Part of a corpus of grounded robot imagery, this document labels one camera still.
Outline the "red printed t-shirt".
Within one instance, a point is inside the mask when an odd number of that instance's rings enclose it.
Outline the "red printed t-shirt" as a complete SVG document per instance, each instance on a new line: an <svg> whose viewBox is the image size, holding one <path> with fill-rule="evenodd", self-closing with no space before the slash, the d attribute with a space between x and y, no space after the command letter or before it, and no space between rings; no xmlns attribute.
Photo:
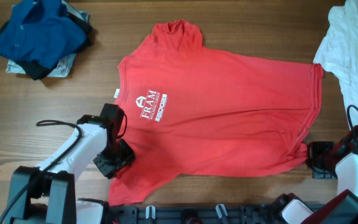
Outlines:
<svg viewBox="0 0 358 224"><path fill-rule="evenodd" d="M306 159L318 64L209 49L198 26L177 20L156 24L118 70L135 161L111 182L111 205L142 202L181 174L263 177Z"/></svg>

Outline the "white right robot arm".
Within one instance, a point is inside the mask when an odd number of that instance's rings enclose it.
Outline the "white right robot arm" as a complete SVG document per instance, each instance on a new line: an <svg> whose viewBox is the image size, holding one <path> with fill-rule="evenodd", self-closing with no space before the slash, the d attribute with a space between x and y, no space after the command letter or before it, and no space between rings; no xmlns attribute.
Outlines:
<svg viewBox="0 0 358 224"><path fill-rule="evenodd" d="M358 137L348 134L338 143L309 143L306 164L313 170L315 179L337 179L337 195L313 208L295 194L282 194L268 207L268 221L358 223Z"/></svg>

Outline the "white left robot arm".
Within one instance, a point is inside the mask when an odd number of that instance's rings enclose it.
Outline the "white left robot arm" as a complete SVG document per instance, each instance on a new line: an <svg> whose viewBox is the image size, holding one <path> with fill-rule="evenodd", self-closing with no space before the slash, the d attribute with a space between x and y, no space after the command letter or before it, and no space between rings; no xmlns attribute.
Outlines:
<svg viewBox="0 0 358 224"><path fill-rule="evenodd" d="M119 110L68 123L73 134L49 158L13 172L0 223L119 223L109 202L76 199L75 184L91 162L108 179L133 163L134 151L122 138L126 122Z"/></svg>

